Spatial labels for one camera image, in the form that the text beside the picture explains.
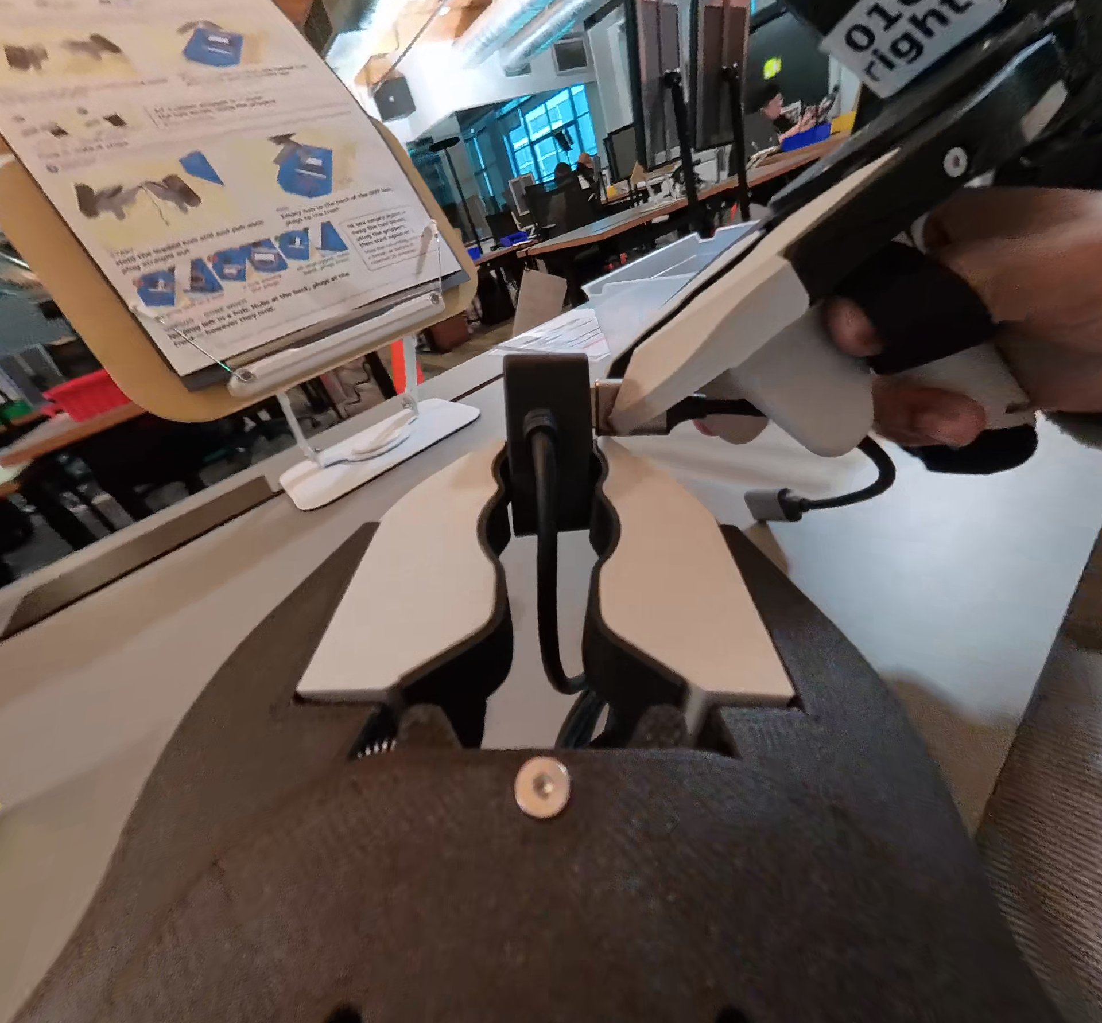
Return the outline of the black wall speaker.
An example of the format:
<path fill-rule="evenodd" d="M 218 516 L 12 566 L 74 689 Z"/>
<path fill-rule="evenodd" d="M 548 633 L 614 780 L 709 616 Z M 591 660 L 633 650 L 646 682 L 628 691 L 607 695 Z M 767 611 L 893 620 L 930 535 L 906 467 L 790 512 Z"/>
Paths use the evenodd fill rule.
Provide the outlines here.
<path fill-rule="evenodd" d="M 410 84 L 400 72 L 379 80 L 371 90 L 371 98 L 383 123 L 410 119 L 417 111 Z"/>

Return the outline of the clear plastic bin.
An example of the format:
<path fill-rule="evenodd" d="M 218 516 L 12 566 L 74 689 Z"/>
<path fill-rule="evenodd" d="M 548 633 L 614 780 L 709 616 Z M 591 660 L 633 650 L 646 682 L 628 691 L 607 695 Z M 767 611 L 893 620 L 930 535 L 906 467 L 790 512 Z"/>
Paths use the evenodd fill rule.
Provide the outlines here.
<path fill-rule="evenodd" d="M 730 225 L 707 239 L 696 233 L 684 235 L 583 286 L 606 340 L 626 343 L 649 327 L 696 274 L 717 260 L 734 259 L 738 246 L 759 226 L 758 220 Z"/>

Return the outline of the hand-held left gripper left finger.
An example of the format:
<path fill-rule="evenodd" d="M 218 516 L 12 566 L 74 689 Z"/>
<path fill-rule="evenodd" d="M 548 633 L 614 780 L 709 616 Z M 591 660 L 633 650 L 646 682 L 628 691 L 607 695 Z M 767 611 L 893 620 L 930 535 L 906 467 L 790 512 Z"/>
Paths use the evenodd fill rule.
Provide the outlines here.
<path fill-rule="evenodd" d="M 503 569 L 506 443 L 423 480 L 378 523 L 296 694 L 313 702 L 410 702 L 432 676 L 485 698 L 514 663 Z"/>

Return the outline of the person's ribbed pants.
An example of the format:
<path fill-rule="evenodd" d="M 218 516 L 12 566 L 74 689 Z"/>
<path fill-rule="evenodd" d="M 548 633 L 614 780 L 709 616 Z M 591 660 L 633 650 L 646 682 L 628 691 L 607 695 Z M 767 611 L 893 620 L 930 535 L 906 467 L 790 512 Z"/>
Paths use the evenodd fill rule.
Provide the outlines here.
<path fill-rule="evenodd" d="M 1020 954 L 1065 1021 L 1101 1019 L 1101 541 L 976 834 Z"/>

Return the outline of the printed instruction sheet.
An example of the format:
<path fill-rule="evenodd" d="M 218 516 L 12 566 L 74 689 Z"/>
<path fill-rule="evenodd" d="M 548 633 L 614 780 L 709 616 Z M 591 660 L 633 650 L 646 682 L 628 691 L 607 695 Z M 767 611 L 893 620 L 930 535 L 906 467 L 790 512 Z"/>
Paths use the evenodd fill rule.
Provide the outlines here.
<path fill-rule="evenodd" d="M 2 0 L 2 140 L 179 378 L 461 283 L 271 0 Z"/>

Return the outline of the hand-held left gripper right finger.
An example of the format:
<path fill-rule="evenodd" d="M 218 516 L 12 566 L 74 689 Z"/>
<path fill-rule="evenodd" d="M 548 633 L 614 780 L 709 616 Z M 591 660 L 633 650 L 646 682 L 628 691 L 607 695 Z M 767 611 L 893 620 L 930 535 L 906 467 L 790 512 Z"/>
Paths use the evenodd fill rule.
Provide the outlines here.
<path fill-rule="evenodd" d="M 665 469 L 599 446 L 588 685 L 613 707 L 786 707 L 796 691 L 720 524 Z"/>

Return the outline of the small red bin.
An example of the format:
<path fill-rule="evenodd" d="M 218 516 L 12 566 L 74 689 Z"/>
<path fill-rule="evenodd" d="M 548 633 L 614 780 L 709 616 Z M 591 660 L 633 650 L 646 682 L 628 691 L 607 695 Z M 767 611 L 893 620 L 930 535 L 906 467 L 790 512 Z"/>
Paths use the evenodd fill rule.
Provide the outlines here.
<path fill-rule="evenodd" d="M 131 405 L 106 369 L 62 383 L 46 391 L 44 399 L 43 414 L 50 418 L 66 414 L 75 423 L 89 422 Z"/>

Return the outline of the paper in plastic sleeve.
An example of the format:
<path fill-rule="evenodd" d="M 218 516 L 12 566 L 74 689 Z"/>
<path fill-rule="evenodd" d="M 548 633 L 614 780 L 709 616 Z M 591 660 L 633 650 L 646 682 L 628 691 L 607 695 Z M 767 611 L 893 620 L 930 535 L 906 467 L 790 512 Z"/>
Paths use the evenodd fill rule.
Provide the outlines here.
<path fill-rule="evenodd" d="M 491 355 L 545 353 L 545 355 L 586 355 L 591 360 L 606 359 L 611 346 L 599 327 L 593 308 L 576 308 L 544 324 L 516 334 L 493 347 Z"/>

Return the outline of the leaning cardboard sheet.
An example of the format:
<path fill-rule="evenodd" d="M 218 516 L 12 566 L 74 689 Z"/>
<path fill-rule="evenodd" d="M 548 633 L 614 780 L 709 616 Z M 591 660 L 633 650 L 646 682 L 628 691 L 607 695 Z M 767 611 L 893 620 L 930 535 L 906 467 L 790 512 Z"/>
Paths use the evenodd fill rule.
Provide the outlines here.
<path fill-rule="evenodd" d="M 525 269 L 520 279 L 514 340 L 562 314 L 568 298 L 568 280 L 541 269 Z"/>

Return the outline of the person's right hand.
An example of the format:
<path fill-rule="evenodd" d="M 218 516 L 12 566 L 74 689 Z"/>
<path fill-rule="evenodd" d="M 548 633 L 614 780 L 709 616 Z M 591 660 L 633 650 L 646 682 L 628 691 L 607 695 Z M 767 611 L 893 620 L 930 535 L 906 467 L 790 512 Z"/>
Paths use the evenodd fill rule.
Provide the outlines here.
<path fill-rule="evenodd" d="M 994 342 L 1027 398 L 1065 435 L 1099 450 L 1101 411 L 1101 197 L 1082 189 L 962 189 L 910 236 L 932 263 L 982 301 Z M 1031 456 L 982 452 L 985 410 L 964 394 L 880 378 L 878 434 L 931 471 L 987 474 Z"/>

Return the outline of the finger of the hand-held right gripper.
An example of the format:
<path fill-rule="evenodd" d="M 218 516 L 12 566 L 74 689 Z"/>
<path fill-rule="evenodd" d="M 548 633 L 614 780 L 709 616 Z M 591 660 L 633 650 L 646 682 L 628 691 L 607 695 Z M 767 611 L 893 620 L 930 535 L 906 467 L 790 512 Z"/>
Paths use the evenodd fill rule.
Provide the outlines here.
<path fill-rule="evenodd" d="M 890 233 L 860 201 L 897 168 L 892 149 L 787 215 L 771 209 L 748 237 L 713 259 L 625 345 L 607 381 L 607 435 L 658 434 L 677 405 L 709 383 L 796 440 L 862 440 L 874 418 L 871 374 L 836 348 L 820 300 Z"/>
<path fill-rule="evenodd" d="M 604 380 L 714 380 L 779 335 L 779 230 L 696 274 L 653 323 L 611 343 Z"/>

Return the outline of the long wooden table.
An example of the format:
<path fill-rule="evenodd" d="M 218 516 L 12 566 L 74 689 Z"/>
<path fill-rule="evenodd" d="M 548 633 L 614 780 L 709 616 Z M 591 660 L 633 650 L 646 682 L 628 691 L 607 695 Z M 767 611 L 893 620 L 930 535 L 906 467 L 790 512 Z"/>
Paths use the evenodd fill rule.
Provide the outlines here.
<path fill-rule="evenodd" d="M 813 146 L 782 151 L 768 158 L 758 166 L 747 171 L 748 189 L 759 189 L 776 177 L 784 177 L 797 170 L 810 166 L 821 158 L 828 157 L 849 140 L 849 134 L 832 134 L 824 141 Z M 544 259 L 550 255 L 572 254 L 585 250 L 590 246 L 611 241 L 617 236 L 649 228 L 657 225 L 661 230 L 670 231 L 678 220 L 688 215 L 687 198 L 666 200 L 663 203 L 651 201 L 638 207 L 617 213 L 615 216 L 595 220 L 581 229 L 568 231 L 544 243 L 528 243 L 520 248 L 523 258 Z"/>

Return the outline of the black monitor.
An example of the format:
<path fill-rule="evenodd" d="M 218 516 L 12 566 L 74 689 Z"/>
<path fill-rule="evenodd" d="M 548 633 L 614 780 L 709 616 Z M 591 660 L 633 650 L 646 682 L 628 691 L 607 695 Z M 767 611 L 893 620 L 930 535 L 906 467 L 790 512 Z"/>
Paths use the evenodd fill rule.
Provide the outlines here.
<path fill-rule="evenodd" d="M 627 0 L 625 24 L 637 162 L 651 172 L 691 153 L 680 0 Z"/>
<path fill-rule="evenodd" d="M 689 105 L 696 151 L 739 141 L 750 0 L 692 0 Z"/>

